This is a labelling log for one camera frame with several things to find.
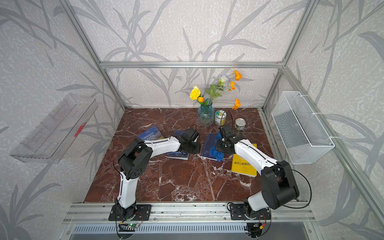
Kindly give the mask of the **blue landscape cover book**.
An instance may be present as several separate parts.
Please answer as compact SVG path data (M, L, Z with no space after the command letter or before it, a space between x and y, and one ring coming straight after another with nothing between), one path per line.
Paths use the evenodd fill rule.
M138 137L143 141L153 141L164 138L163 134L160 132L157 126L153 126L150 129L144 131L143 133L139 134Z

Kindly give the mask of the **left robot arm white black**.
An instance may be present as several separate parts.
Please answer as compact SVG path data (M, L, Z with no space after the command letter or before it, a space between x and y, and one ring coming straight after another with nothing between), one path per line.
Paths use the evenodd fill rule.
M198 154L201 148L201 144L197 142L198 137L197 130L188 128L180 136L174 135L160 140L143 141L136 138L121 153L118 161L121 168L121 183L117 205L127 210L136 203L138 180L144 174L151 158L171 152Z

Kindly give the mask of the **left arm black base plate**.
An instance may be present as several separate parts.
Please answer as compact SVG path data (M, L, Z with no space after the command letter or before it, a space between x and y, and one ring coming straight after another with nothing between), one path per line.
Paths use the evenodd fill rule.
M124 209L119 203L112 206L109 221L148 221L151 213L151 205L133 204Z

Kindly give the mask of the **blue Little Prince book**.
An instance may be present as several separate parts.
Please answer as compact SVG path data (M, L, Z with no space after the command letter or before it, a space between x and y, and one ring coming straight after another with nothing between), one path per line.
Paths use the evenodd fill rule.
M174 131L174 136L182 136L185 132L184 131L179 131L175 130ZM183 152L171 152L166 154L167 158L171 159L179 159L179 160L188 160L189 154L183 153Z

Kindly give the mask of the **yellow cover book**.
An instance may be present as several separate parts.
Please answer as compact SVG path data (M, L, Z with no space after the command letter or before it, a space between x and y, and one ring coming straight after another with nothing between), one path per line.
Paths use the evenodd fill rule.
M243 159L237 154L233 155L231 171L232 173L249 177L257 176L257 170L250 163L248 163L245 159Z

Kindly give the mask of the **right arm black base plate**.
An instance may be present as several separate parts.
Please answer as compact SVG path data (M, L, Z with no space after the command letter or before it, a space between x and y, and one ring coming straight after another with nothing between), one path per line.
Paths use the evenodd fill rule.
M269 208L259 211L248 210L244 204L227 203L227 210L230 212L231 220L271 220L271 210Z

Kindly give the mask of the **dark navy book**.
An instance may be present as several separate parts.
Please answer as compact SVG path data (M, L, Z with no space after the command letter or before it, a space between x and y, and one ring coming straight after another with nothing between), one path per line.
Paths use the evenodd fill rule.
M216 158L216 156L211 154L211 149L216 146L216 141L217 141L216 137L217 137L217 134L208 134L207 135L207 138L206 138L206 141L204 143L203 150L201 153L201 157L203 159L209 159L209 160L213 160L213 161L218 162L218 159Z

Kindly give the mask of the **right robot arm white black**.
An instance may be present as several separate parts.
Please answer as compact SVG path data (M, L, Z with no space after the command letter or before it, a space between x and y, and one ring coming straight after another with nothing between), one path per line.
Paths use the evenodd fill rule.
M286 161L277 161L246 139L236 134L231 126L219 127L220 139L216 143L216 151L238 155L254 167L262 178L261 191L244 200L244 213L250 218L256 218L261 211L277 209L300 196L297 182Z

